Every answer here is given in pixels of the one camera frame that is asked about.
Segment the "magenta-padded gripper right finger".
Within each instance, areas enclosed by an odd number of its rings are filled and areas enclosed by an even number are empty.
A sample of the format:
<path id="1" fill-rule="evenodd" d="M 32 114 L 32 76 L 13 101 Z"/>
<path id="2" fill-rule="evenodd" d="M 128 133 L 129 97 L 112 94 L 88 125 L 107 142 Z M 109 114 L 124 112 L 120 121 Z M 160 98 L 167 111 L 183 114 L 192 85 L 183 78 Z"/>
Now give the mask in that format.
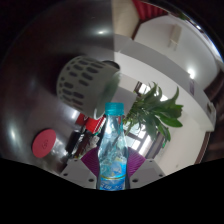
<path id="1" fill-rule="evenodd" d="M 136 189 L 165 176 L 154 159 L 146 159 L 136 150 L 128 149 L 126 188 Z"/>

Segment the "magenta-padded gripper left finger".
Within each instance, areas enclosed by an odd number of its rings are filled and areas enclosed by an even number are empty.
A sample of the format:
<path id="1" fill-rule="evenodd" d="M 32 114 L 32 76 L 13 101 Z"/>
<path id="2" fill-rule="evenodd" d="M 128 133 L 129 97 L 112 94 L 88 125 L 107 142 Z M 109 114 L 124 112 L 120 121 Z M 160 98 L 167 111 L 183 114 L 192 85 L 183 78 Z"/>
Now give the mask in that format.
<path id="1" fill-rule="evenodd" d="M 70 159 L 60 176 L 80 187 L 95 189 L 99 176 L 98 148 L 93 148 L 81 159 Z"/>

